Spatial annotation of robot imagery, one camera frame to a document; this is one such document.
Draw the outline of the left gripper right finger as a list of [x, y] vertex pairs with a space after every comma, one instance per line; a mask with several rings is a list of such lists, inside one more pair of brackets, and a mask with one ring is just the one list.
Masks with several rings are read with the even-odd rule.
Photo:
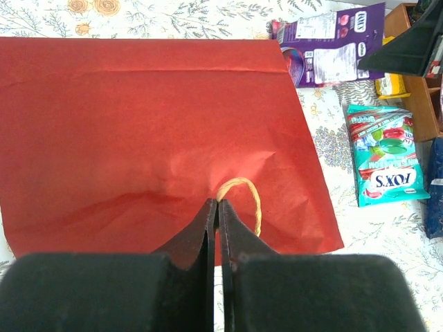
[[380, 255], [281, 255], [218, 205], [226, 331], [423, 331], [396, 264]]

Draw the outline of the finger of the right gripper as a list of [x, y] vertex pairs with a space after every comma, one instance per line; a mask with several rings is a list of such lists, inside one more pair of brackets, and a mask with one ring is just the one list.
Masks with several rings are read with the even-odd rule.
[[416, 23], [363, 57], [358, 68], [427, 78], [442, 74], [442, 2], [431, 1]]

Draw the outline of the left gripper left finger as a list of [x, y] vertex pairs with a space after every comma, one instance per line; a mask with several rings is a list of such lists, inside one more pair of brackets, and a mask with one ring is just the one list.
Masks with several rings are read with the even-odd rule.
[[217, 202], [150, 254], [36, 253], [1, 281], [2, 331], [211, 331]]

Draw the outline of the yellow snack packet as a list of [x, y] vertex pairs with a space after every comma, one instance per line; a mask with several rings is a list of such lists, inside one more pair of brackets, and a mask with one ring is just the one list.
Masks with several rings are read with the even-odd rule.
[[404, 78], [400, 74], [385, 73], [382, 78], [374, 81], [378, 98], [382, 100], [393, 98], [408, 98], [410, 93], [406, 90]]

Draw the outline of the wooden tray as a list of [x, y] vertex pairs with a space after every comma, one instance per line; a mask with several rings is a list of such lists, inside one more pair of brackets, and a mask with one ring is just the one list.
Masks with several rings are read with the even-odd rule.
[[[385, 20], [385, 36], [397, 37], [410, 28], [408, 9], [413, 3], [401, 3], [391, 10]], [[432, 78], [404, 76], [410, 96], [403, 98], [404, 108], [413, 113], [414, 135], [417, 142], [442, 137], [440, 87], [442, 76]]]

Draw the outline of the purple snack packet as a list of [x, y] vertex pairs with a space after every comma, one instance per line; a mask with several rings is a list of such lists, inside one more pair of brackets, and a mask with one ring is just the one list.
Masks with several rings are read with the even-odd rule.
[[384, 3], [378, 3], [293, 23], [273, 20], [271, 38], [280, 45], [295, 87], [383, 78], [383, 73], [359, 69], [358, 64], [382, 47], [385, 9]]

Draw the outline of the green white snack packet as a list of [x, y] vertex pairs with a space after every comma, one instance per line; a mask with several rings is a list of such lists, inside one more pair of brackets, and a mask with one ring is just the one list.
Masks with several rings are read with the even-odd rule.
[[416, 154], [411, 112], [351, 104], [346, 116], [359, 207], [430, 198]]

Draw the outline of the red paper bag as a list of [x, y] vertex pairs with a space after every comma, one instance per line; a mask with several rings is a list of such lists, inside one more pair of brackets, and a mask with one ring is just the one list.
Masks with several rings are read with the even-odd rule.
[[343, 247], [274, 40], [1, 39], [1, 215], [16, 257], [149, 253], [226, 181], [287, 254]]

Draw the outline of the blue chips bag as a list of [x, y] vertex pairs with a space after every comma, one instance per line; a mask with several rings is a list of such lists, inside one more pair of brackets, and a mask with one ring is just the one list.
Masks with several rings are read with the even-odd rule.
[[430, 199], [426, 204], [425, 232], [434, 239], [442, 237], [442, 138], [436, 138], [431, 145], [426, 178]]

